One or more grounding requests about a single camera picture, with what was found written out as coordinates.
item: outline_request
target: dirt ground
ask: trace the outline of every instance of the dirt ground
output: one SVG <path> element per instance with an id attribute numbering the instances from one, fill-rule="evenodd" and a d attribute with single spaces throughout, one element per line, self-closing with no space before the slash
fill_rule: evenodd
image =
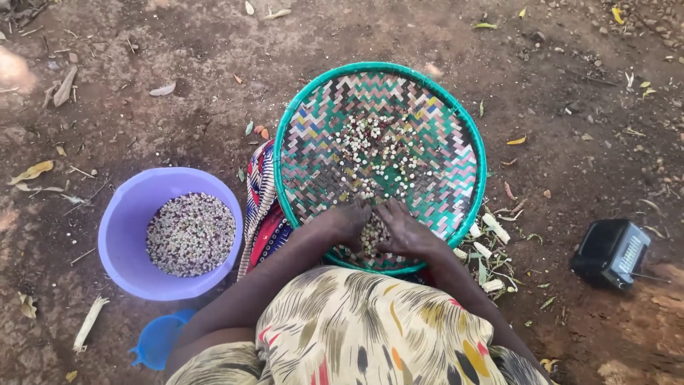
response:
<path id="1" fill-rule="evenodd" d="M 64 187 L 69 180 L 68 193 L 83 198 L 104 186 L 91 208 L 68 214 L 74 206 L 57 194 L 29 197 L 2 188 L 0 382 L 63 384 L 67 372 L 78 371 L 73 384 L 161 384 L 159 372 L 131 367 L 127 351 L 150 320 L 197 306 L 218 290 L 193 301 L 155 303 L 117 288 L 97 253 L 70 265 L 96 246 L 114 189 L 147 168 L 191 166 L 217 175 L 244 203 L 237 167 L 254 151 L 250 142 L 263 142 L 244 138 L 246 124 L 253 120 L 275 132 L 303 87 L 300 78 L 380 60 L 432 73 L 475 117 L 495 173 L 487 181 L 488 207 L 515 206 L 504 181 L 528 198 L 518 221 L 505 224 L 516 234 L 508 252 L 525 285 L 497 303 L 539 359 L 560 360 L 554 380 L 684 383 L 684 5 L 623 1 L 627 23 L 618 25 L 607 0 L 530 1 L 520 19 L 525 4 L 254 0 L 256 14 L 248 16 L 242 0 L 62 0 L 24 27 L 42 27 L 27 36 L 0 24 L 7 38 L 1 44 L 36 77 L 30 89 L 1 85 L 3 177 L 54 159 L 55 169 L 30 186 Z M 265 20 L 268 5 L 292 13 Z M 473 29 L 482 20 L 499 28 Z M 135 53 L 129 42 L 138 46 Z M 44 91 L 66 76 L 70 52 L 48 54 L 45 43 L 50 52 L 70 49 L 79 57 L 76 98 L 57 109 L 42 107 Z M 625 74 L 632 73 L 628 90 Z M 171 95 L 148 95 L 174 80 Z M 642 97 L 643 82 L 656 92 Z M 525 135 L 527 143 L 506 145 Z M 57 154 L 59 142 L 66 156 Z M 98 175 L 68 173 L 72 165 Z M 614 217 L 663 235 L 649 233 L 643 273 L 672 284 L 638 280 L 630 292 L 616 293 L 573 275 L 568 261 L 588 224 Z M 516 228 L 539 234 L 543 245 L 521 238 Z M 538 288 L 544 283 L 551 285 Z M 17 291 L 34 296 L 36 319 L 22 315 Z M 97 295 L 110 303 L 90 332 L 88 350 L 77 355 L 74 337 Z"/>

